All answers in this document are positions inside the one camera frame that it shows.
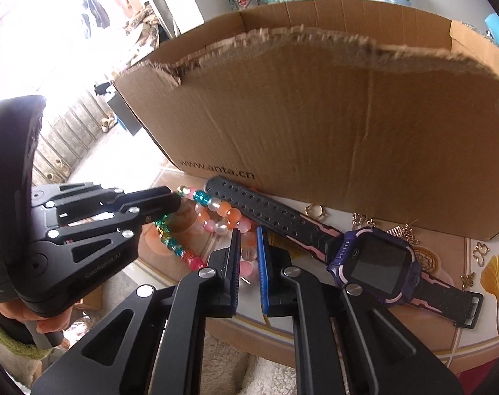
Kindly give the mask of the left hand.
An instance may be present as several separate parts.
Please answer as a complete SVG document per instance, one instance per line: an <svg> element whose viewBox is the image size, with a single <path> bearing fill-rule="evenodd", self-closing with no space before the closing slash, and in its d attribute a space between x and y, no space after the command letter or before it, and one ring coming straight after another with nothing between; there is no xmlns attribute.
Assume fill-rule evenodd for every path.
<svg viewBox="0 0 499 395"><path fill-rule="evenodd" d="M30 310L20 299L0 303L0 313L10 319L21 323L26 321L36 322L36 331L39 333L59 332L71 325L73 307L53 317L40 317Z"/></svg>

